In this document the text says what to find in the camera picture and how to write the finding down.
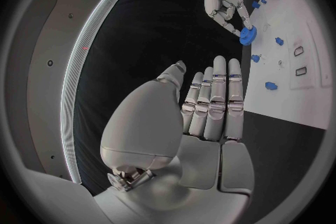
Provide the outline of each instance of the rectangular hole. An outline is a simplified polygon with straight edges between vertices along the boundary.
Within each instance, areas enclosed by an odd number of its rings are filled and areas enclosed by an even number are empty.
[[[303,47],[298,47],[294,50],[294,56],[299,56],[300,54],[302,54],[304,52]]]
[[[302,76],[303,74],[306,74],[306,73],[307,73],[307,68],[306,67],[302,67],[302,68],[299,68],[299,69],[295,70],[295,75],[296,76]]]

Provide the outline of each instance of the led light strip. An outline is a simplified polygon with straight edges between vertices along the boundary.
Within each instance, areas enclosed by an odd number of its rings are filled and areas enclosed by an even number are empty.
[[[71,179],[78,184],[82,183],[82,181],[78,171],[73,139],[73,111],[76,90],[87,53],[101,24],[111,11],[113,5],[114,3],[111,0],[101,0],[89,16],[73,47],[66,75],[64,76],[60,103],[62,145]]]

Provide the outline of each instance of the blue object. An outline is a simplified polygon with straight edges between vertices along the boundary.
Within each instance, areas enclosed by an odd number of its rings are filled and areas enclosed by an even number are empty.
[[[283,40],[281,38],[276,38],[276,43],[278,43],[280,46],[283,45]]]
[[[251,45],[256,37],[256,28],[253,26],[251,30],[244,27],[240,32],[240,43],[244,46]]]
[[[259,8],[260,5],[259,5],[256,1],[253,1],[253,3],[252,3],[252,7],[254,7],[254,8]]]
[[[252,55],[251,60],[253,60],[253,62],[257,63],[260,60],[260,56],[258,56],[258,55]]]
[[[278,86],[273,82],[266,82],[265,87],[267,90],[271,90],[271,91],[274,91],[278,88]]]

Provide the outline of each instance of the dark background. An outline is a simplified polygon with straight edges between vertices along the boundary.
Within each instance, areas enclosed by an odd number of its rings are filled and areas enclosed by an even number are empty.
[[[252,1],[245,0],[249,12]],[[237,15],[231,23],[241,28]],[[110,186],[109,170],[99,154],[100,138],[111,114],[132,90],[182,59],[188,69],[181,89],[183,102],[194,73],[203,72],[217,55],[227,61],[242,59],[246,85],[249,48],[242,51],[238,39],[205,14],[203,0],[119,0],[97,34],[78,85],[74,134],[83,185],[92,194]],[[256,185],[253,202],[240,224],[254,223],[289,195],[309,168],[322,138],[320,129],[245,113],[243,142],[251,154]],[[333,172],[296,223],[316,216],[320,221],[332,219],[328,200],[333,198],[335,178]],[[9,182],[2,184],[1,223],[30,222],[34,217],[13,194]]]

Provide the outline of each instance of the robotic finger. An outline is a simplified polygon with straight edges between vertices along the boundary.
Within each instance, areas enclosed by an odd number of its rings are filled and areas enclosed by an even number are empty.
[[[197,104],[198,95],[202,86],[203,73],[198,72],[195,74],[190,89],[182,105],[182,117],[183,117],[183,132],[188,133],[190,123],[192,122],[195,106]]]
[[[229,61],[228,73],[228,102],[224,137],[239,141],[242,138],[244,122],[244,100],[242,98],[241,69],[237,59]]]
[[[204,138],[219,141],[222,134],[226,94],[226,61],[223,56],[215,57],[213,61],[213,81],[211,102],[208,109]]]
[[[195,106],[195,112],[189,128],[189,133],[193,136],[203,136],[204,128],[206,126],[208,107],[210,103],[212,73],[212,67],[208,67],[204,72],[200,93],[198,96],[197,104]]]

